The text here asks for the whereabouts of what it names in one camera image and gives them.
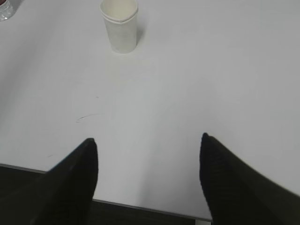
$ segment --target paper cup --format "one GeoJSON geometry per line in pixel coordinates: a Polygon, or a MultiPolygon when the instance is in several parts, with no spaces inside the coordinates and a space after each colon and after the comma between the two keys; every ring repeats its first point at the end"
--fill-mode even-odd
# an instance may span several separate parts
{"type": "Polygon", "coordinates": [[[136,47],[137,12],[135,0],[103,0],[100,9],[113,51],[129,53],[136,47]]]}

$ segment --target table surface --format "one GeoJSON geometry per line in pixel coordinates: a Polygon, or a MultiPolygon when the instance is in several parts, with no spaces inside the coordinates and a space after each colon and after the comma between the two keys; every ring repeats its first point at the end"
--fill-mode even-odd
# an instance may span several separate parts
{"type": "Polygon", "coordinates": [[[300,2],[140,0],[110,49],[98,0],[26,0],[0,23],[0,163],[49,170],[96,139],[95,198],[210,218],[203,132],[300,194],[300,2]]]}

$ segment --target plastic water bottle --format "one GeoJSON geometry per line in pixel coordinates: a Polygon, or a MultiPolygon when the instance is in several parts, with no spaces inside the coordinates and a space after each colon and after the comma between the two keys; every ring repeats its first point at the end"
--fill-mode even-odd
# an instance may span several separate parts
{"type": "Polygon", "coordinates": [[[9,0],[0,0],[0,22],[14,15],[14,9],[9,0]]]}

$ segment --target white table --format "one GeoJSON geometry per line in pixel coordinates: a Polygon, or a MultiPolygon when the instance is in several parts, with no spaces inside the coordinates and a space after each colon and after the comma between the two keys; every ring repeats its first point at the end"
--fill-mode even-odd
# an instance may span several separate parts
{"type": "Polygon", "coordinates": [[[0,23],[0,162],[49,170],[94,137],[96,199],[209,219],[208,132],[300,194],[300,3],[139,4],[126,55],[111,51],[98,0],[26,0],[0,23]]]}

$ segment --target cup rim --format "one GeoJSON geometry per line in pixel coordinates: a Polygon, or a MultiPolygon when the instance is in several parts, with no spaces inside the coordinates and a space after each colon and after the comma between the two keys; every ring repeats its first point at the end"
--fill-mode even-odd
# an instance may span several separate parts
{"type": "Polygon", "coordinates": [[[102,4],[103,4],[103,2],[104,1],[106,1],[106,0],[103,0],[102,2],[101,2],[101,4],[100,4],[100,11],[101,11],[101,13],[102,13],[102,16],[106,19],[106,20],[108,20],[108,21],[110,21],[110,22],[112,22],[112,23],[117,23],[117,24],[120,24],[120,23],[127,23],[129,20],[131,20],[136,14],[137,14],[137,12],[138,12],[138,3],[136,2],[136,0],[133,0],[134,2],[135,2],[135,5],[136,5],[136,8],[135,8],[135,11],[133,12],[133,14],[131,14],[131,15],[129,15],[128,17],[125,17],[124,19],[116,19],[116,18],[113,18],[113,17],[111,17],[111,16],[108,16],[106,13],[104,13],[103,12],[103,10],[102,10],[102,8],[101,8],[101,6],[102,6],[102,4]]]}

